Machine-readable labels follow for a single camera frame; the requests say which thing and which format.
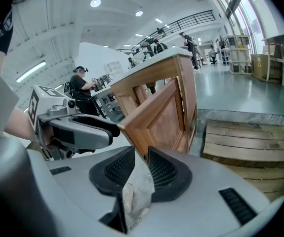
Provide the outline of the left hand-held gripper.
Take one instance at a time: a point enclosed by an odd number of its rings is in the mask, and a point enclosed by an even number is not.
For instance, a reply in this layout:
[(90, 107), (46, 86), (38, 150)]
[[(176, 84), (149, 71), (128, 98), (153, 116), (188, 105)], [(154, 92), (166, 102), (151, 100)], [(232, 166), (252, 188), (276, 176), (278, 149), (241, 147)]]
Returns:
[[(40, 146), (54, 160), (73, 156), (75, 151), (71, 148), (105, 148), (113, 142), (111, 132), (120, 132), (117, 124), (108, 119), (92, 115), (75, 116), (79, 113), (72, 98), (51, 87), (34, 86), (29, 102), (30, 123)], [(44, 140), (44, 126), (53, 128), (53, 146), (47, 145)]]

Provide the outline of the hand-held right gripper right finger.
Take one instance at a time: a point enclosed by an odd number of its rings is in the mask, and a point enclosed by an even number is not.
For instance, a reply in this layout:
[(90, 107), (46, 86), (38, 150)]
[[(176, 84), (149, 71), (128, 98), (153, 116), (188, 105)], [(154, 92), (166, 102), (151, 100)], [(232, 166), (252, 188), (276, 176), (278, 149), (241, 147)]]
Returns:
[(135, 237), (219, 237), (260, 214), (267, 197), (227, 167), (168, 148), (148, 148), (155, 191)]

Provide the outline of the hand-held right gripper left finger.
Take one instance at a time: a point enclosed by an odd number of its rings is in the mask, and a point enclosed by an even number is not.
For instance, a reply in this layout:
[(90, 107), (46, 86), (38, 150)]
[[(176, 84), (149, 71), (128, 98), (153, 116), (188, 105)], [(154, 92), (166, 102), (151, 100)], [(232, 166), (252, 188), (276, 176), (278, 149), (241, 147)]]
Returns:
[(122, 190), (135, 167), (133, 146), (55, 161), (31, 150), (28, 156), (54, 230), (43, 236), (127, 235)]

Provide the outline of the person's left hand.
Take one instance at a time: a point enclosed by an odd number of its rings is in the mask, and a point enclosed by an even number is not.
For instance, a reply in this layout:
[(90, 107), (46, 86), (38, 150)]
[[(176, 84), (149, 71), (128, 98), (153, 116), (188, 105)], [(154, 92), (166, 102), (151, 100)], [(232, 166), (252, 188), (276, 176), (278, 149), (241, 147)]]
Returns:
[(49, 145), (54, 137), (53, 127), (45, 125), (41, 128), (45, 145)]

